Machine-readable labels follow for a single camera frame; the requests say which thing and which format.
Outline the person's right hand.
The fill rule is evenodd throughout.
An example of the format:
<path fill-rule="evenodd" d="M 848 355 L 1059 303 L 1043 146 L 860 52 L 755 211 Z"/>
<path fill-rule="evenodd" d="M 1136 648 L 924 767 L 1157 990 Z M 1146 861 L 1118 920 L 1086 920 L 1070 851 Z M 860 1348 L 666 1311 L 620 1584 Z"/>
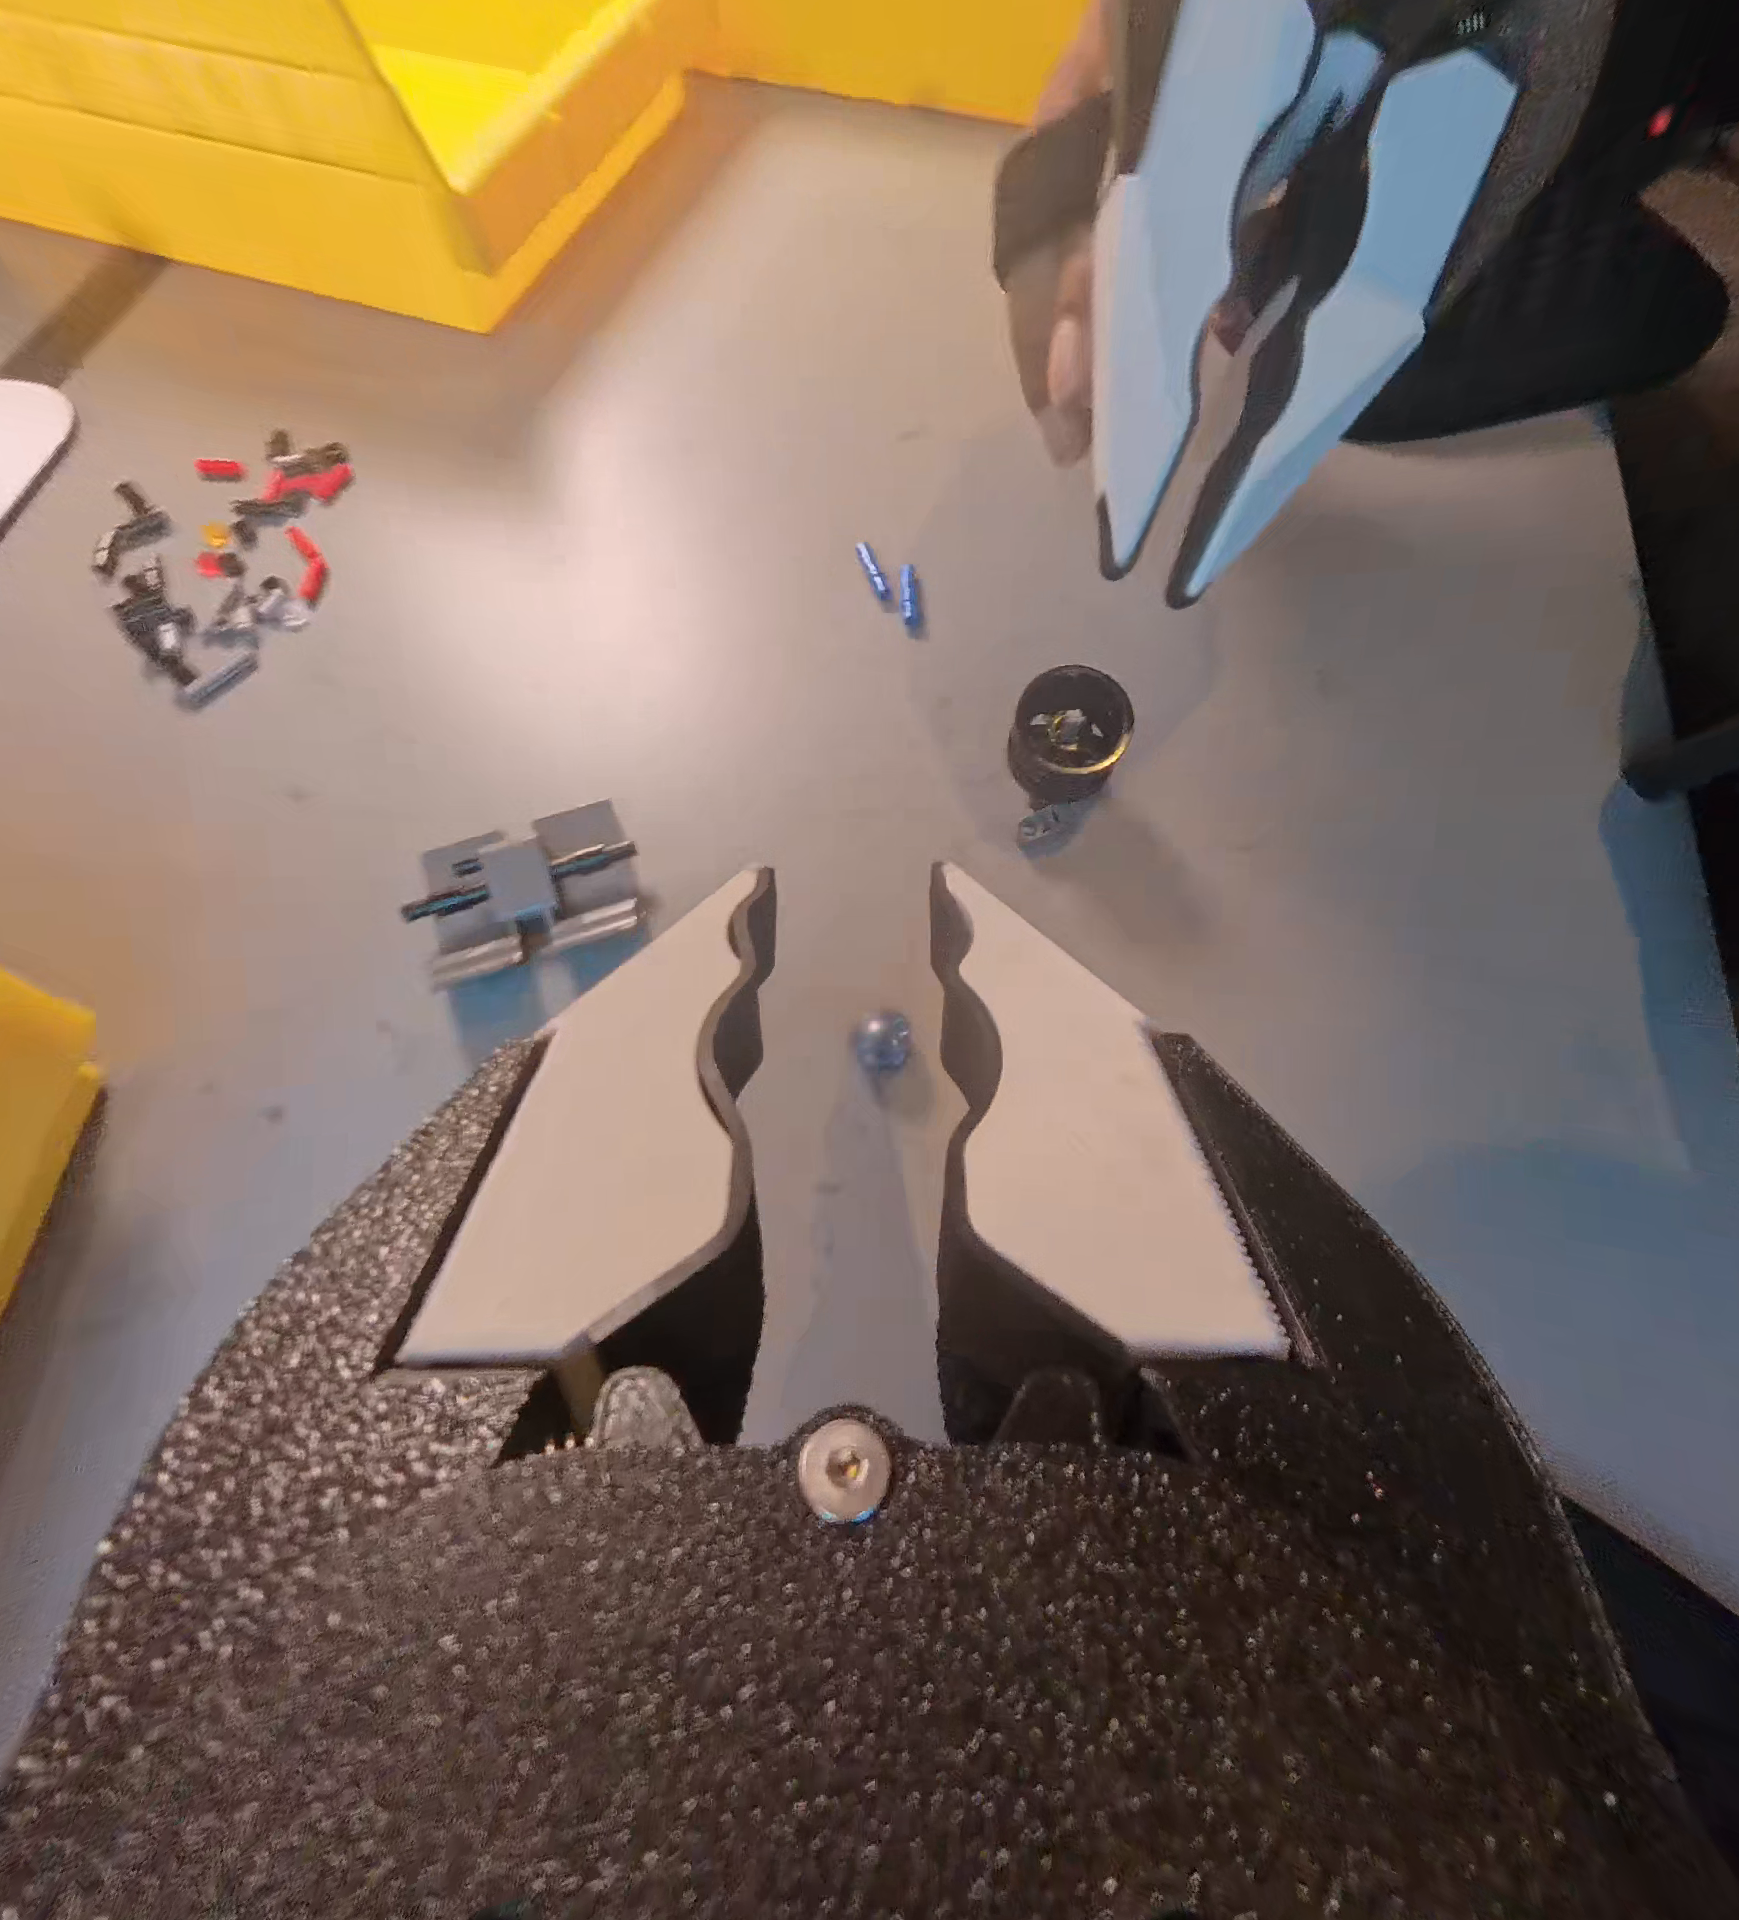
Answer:
<path fill-rule="evenodd" d="M 992 271 L 1025 406 L 1052 461 L 1079 464 L 1093 422 L 1093 252 L 1114 130 L 1095 91 L 1043 114 L 1001 158 Z"/>

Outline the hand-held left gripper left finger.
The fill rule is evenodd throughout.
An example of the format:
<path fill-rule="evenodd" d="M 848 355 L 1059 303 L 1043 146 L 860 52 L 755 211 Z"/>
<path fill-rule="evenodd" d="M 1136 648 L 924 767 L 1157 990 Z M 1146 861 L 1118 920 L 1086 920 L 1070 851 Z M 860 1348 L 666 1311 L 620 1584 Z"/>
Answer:
<path fill-rule="evenodd" d="M 575 1380 L 645 1367 L 740 1438 L 763 1320 L 737 1095 L 763 1058 L 778 884 L 750 866 L 552 1016 L 396 1322 L 402 1371 Z"/>

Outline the grey brick panel assembly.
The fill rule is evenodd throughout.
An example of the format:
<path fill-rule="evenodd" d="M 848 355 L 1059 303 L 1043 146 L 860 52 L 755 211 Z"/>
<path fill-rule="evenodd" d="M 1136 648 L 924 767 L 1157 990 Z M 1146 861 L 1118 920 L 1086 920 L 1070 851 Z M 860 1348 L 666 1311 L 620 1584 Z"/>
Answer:
<path fill-rule="evenodd" d="M 431 988 L 640 934 L 637 856 L 610 799 L 540 816 L 521 834 L 484 831 L 423 851 L 423 892 L 400 917 L 435 931 Z"/>

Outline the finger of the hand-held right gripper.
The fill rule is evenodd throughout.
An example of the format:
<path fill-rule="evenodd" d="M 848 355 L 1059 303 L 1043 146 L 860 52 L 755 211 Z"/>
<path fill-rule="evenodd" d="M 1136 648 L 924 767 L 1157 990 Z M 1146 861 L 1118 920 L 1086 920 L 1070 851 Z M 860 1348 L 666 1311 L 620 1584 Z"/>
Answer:
<path fill-rule="evenodd" d="M 1249 309 L 1240 412 L 1170 565 L 1189 608 L 1425 340 L 1520 88 L 1481 29 L 1321 29 L 1242 152 L 1222 294 Z"/>
<path fill-rule="evenodd" d="M 1137 562 L 1199 412 L 1240 180 L 1310 71 L 1303 2 L 1107 5 L 1112 150 L 1093 221 L 1099 565 Z"/>

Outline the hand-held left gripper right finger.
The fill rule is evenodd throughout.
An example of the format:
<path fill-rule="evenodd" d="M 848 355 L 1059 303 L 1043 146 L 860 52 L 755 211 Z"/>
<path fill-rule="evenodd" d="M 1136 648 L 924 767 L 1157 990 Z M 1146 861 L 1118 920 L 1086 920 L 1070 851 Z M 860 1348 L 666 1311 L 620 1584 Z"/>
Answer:
<path fill-rule="evenodd" d="M 1070 1374 L 1121 1422 L 1141 1372 L 1293 1357 L 1279 1275 L 1177 1095 L 1155 1023 L 966 867 L 930 872 L 944 1175 L 936 1372 L 955 1442 Z"/>

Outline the grey desk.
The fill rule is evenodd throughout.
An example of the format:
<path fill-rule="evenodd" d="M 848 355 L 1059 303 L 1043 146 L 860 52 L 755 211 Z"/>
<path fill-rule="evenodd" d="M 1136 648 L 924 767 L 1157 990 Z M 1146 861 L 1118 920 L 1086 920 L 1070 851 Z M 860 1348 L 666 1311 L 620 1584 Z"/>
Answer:
<path fill-rule="evenodd" d="M 30 1664 L 237 1311 L 580 962 L 454 1005 L 418 856 L 612 799 L 660 927 L 779 884 L 748 1427 L 937 1429 L 930 866 L 1189 1032 L 1438 1287 L 1575 1498 L 1739 1608 L 1739 1050 L 1598 421 L 1343 449 L 1191 612 L 1095 568 L 987 268 L 1001 134 L 698 91 L 488 338 L 169 267 L 61 385 L 0 543 L 0 965 L 87 1005 L 81 1210 L 0 1347 Z M 305 633 L 177 707 L 87 572 L 134 480 L 342 441 Z M 890 580 L 877 604 L 856 562 Z M 897 580 L 922 580 L 910 635 Z M 1136 725 L 1024 851 L 1006 737 L 1086 664 Z M 876 1076 L 857 1019 L 901 1011 Z"/>

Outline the pile of small brick pieces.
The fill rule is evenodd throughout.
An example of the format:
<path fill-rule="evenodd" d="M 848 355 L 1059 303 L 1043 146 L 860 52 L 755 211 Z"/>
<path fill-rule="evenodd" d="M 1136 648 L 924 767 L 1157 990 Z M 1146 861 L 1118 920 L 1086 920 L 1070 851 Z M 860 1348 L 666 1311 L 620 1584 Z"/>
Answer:
<path fill-rule="evenodd" d="M 261 459 L 200 454 L 193 477 L 220 492 L 199 523 L 183 523 L 134 480 L 118 480 L 118 516 L 94 541 L 87 572 L 108 620 L 146 677 L 177 707 L 203 712 L 248 684 L 264 650 L 305 633 L 332 584 L 311 514 L 353 491 L 342 441 L 305 443 L 273 428 Z"/>

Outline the black wheel brick assembly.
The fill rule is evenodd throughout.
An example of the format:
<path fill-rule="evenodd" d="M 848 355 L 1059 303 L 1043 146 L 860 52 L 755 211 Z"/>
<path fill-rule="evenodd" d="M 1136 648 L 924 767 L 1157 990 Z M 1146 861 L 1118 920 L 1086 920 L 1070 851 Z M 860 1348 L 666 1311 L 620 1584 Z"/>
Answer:
<path fill-rule="evenodd" d="M 1070 835 L 1105 791 L 1136 725 L 1130 695 L 1109 674 L 1062 664 L 1034 676 L 1018 698 L 1006 769 L 1025 801 L 1024 851 Z"/>

